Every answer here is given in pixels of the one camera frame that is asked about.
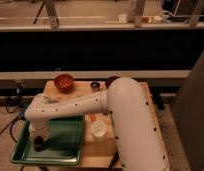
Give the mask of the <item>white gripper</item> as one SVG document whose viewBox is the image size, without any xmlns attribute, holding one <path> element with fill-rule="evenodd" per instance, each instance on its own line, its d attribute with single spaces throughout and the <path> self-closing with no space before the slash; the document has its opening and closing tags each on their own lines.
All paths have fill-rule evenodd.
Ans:
<svg viewBox="0 0 204 171">
<path fill-rule="evenodd" d="M 49 126 L 47 122 L 31 122 L 29 124 L 30 140 L 34 141 L 37 137 L 41 137 L 44 141 L 49 138 Z"/>
</svg>

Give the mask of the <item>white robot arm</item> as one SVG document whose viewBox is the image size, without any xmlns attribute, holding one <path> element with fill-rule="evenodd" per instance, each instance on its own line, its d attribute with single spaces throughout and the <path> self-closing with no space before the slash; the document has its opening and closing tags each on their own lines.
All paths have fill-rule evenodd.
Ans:
<svg viewBox="0 0 204 171">
<path fill-rule="evenodd" d="M 120 77 L 99 92 L 52 103 L 35 96 L 25 111 L 30 133 L 38 135 L 51 119 L 103 113 L 112 118 L 123 171 L 170 171 L 160 128 L 139 82 Z"/>
</svg>

